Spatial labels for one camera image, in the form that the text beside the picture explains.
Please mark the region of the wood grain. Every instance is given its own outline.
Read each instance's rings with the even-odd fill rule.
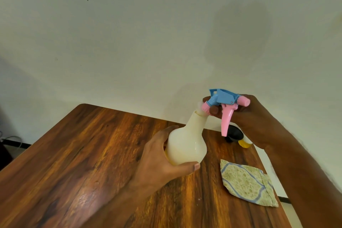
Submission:
[[[0,227],[79,227],[133,174],[160,119],[81,104],[0,172]],[[230,195],[220,159],[264,170],[254,147],[204,130],[208,153],[195,174],[172,180],[126,227],[290,228],[283,208]]]

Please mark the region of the white plastic bottle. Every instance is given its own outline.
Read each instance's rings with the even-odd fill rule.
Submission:
[[[186,126],[172,131],[166,145],[165,153],[173,165],[184,162],[201,162],[207,154],[207,145],[202,132],[208,114],[202,111],[201,105],[191,115]]]

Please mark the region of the cloth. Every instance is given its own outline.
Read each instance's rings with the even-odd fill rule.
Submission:
[[[223,184],[233,196],[258,205],[279,206],[272,182],[262,170],[225,160],[221,160],[220,168]]]

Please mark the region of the blue sprayer head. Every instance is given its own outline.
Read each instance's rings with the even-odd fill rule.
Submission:
[[[209,91],[211,98],[202,105],[202,110],[207,114],[210,114],[209,109],[211,106],[222,106],[221,134],[226,137],[230,119],[234,110],[237,109],[238,105],[247,107],[251,101],[247,97],[235,94],[225,89],[214,88]]]

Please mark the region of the hand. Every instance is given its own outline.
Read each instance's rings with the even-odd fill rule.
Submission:
[[[255,96],[243,95],[250,99],[248,107],[239,106],[234,111],[231,122],[237,124],[242,132],[259,148],[265,149],[274,144],[278,137],[292,135],[281,125],[276,118],[258,101]],[[222,118],[222,106],[213,105],[210,107],[210,114]]]
[[[170,132],[178,126],[170,126],[157,132],[144,147],[140,163],[133,175],[130,186],[139,187],[145,196],[149,196],[174,178],[189,175],[200,168],[198,162],[186,162],[172,165],[164,152],[164,143]]]

